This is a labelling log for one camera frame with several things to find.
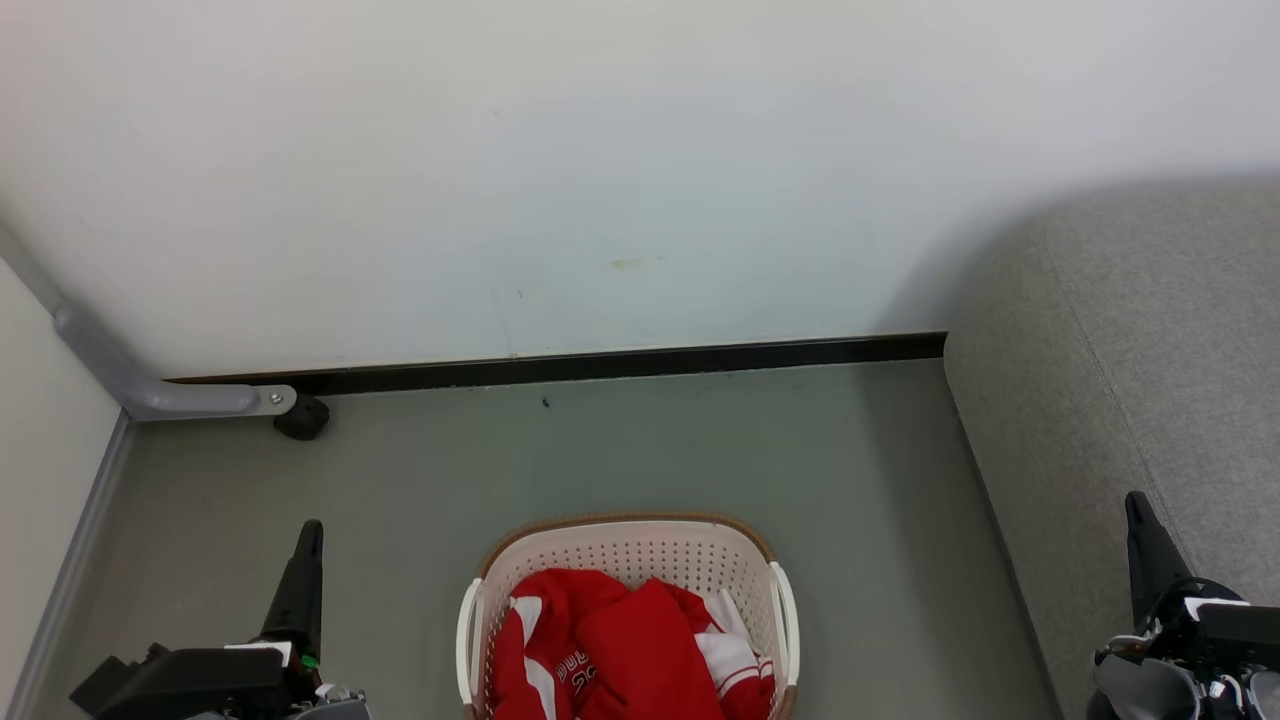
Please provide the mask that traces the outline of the white perforated laundry basket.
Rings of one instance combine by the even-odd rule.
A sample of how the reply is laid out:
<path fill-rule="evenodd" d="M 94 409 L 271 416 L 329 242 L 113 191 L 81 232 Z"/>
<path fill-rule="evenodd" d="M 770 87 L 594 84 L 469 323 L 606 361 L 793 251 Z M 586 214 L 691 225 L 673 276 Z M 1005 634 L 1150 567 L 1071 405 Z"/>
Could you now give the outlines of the white perforated laundry basket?
<path fill-rule="evenodd" d="M 659 578 L 687 591 L 727 591 L 753 646 L 774 661 L 769 720 L 794 720 L 800 674 L 799 612 L 768 541 L 713 512 L 612 512 L 539 521 L 511 532 L 480 562 L 460 606 L 454 669 L 465 720 L 492 720 L 494 637 L 511 591 L 549 568 L 603 571 L 628 588 Z"/>

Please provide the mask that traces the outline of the red basketball jersey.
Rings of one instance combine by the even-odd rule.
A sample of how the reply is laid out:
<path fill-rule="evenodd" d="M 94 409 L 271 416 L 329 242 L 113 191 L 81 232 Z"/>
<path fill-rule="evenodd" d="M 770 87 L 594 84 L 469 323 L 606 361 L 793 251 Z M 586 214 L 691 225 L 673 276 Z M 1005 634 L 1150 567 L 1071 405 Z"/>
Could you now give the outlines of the red basketball jersey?
<path fill-rule="evenodd" d="M 532 574 L 494 639 L 492 720 L 724 720 L 694 639 L 700 597 L 657 578 Z"/>

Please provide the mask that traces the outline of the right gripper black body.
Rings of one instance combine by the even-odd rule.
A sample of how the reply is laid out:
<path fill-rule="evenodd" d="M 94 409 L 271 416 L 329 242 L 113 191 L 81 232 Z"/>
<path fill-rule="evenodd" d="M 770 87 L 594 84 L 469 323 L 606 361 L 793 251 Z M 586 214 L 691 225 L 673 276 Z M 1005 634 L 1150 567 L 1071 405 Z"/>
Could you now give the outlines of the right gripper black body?
<path fill-rule="evenodd" d="M 1258 673 L 1280 673 L 1280 607 L 1244 601 L 1199 577 L 1130 578 L 1135 630 L 1130 661 L 1153 661 L 1208 684 L 1220 676 L 1245 685 Z"/>

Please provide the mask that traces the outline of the white red striped garment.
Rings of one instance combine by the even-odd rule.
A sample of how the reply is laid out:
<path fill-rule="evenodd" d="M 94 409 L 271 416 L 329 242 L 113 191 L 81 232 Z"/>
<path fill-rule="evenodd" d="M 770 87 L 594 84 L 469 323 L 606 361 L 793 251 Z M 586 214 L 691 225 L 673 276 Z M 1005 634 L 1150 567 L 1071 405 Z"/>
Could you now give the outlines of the white red striped garment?
<path fill-rule="evenodd" d="M 703 594 L 700 601 L 707 618 L 695 621 L 694 639 L 724 720 L 771 720 L 776 692 L 773 660 L 756 652 L 728 591 Z"/>

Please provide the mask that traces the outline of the grey fabric sofa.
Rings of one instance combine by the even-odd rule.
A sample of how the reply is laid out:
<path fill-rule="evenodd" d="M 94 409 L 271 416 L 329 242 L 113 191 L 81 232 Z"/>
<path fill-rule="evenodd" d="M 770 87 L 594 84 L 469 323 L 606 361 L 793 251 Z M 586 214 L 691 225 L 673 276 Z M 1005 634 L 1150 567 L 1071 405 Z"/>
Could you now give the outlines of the grey fabric sofa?
<path fill-rule="evenodd" d="M 1024 222 L 964 284 L 943 366 L 1066 720 L 1133 628 L 1129 492 L 1196 575 L 1280 606 L 1280 174 Z"/>

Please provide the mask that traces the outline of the grey skirting strip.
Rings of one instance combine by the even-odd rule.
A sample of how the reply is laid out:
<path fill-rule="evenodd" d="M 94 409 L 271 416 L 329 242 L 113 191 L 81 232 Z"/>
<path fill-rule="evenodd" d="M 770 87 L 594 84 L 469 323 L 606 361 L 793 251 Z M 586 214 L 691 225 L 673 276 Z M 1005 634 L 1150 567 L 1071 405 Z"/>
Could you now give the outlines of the grey skirting strip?
<path fill-rule="evenodd" d="M 111 429 L 90 495 L 70 538 L 49 602 L 15 683 L 4 720 L 37 720 L 63 637 L 72 625 L 90 564 L 120 483 L 122 464 L 131 447 L 133 419 L 122 411 Z"/>

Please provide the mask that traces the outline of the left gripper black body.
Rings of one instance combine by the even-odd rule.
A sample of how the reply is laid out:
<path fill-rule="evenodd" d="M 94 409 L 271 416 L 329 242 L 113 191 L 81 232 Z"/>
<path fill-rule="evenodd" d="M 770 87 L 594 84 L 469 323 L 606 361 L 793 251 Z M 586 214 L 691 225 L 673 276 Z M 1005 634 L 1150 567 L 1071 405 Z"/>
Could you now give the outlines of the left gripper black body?
<path fill-rule="evenodd" d="M 110 656 L 70 702 L 91 720 L 371 720 L 362 692 L 323 682 L 317 660 L 287 641 Z"/>

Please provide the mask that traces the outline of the black skirting strip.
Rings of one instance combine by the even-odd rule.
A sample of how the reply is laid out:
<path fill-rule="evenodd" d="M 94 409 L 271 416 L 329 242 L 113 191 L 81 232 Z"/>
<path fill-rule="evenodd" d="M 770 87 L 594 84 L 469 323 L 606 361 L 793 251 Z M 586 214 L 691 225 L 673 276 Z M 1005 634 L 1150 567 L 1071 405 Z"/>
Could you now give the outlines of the black skirting strip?
<path fill-rule="evenodd" d="M 945 332 L 925 332 L 458 363 L 343 366 L 303 372 L 192 377 L 182 379 L 182 384 L 289 386 L 303 395 L 338 396 L 754 372 L 796 366 L 940 359 L 945 351 L 946 337 Z"/>

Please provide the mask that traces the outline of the grey metal tube leg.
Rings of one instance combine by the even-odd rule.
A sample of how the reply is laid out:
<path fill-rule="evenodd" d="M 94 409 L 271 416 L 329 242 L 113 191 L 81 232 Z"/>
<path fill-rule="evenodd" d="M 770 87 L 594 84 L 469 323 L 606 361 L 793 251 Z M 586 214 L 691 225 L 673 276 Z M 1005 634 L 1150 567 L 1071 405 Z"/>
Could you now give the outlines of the grey metal tube leg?
<path fill-rule="evenodd" d="M 50 314 L 61 342 L 137 421 L 278 416 L 301 395 L 289 386 L 192 386 L 164 380 L 132 357 L 91 311 L 65 296 L 1 218 L 0 259 Z"/>

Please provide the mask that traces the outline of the black round foot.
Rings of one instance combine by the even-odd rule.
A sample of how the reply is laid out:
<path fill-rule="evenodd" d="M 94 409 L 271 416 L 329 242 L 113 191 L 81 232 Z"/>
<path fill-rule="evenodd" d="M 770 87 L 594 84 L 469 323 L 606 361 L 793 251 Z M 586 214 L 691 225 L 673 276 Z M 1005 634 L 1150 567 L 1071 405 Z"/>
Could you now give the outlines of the black round foot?
<path fill-rule="evenodd" d="M 273 427 L 294 441 L 315 441 L 330 421 L 330 409 L 310 395 L 298 395 L 293 406 L 273 419 Z"/>

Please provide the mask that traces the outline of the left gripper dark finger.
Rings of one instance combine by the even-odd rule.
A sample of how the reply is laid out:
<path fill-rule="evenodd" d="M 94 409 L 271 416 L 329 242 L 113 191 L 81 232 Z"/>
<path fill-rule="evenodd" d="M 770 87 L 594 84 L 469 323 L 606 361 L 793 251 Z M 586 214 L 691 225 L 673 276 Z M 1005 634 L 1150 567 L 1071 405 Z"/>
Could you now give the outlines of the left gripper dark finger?
<path fill-rule="evenodd" d="M 289 642 L 298 656 L 320 660 L 323 637 L 324 525 L 307 520 L 288 559 L 260 637 Z"/>

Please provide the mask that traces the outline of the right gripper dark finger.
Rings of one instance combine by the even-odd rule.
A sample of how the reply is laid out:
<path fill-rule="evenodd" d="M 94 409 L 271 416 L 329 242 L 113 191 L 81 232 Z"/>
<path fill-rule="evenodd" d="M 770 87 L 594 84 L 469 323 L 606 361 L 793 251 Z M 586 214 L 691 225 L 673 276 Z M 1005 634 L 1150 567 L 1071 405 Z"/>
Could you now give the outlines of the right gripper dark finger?
<path fill-rule="evenodd" d="M 1126 493 L 1124 511 L 1132 616 L 1135 626 L 1144 629 L 1152 616 L 1165 611 L 1171 596 L 1187 591 L 1192 574 L 1146 493 Z"/>

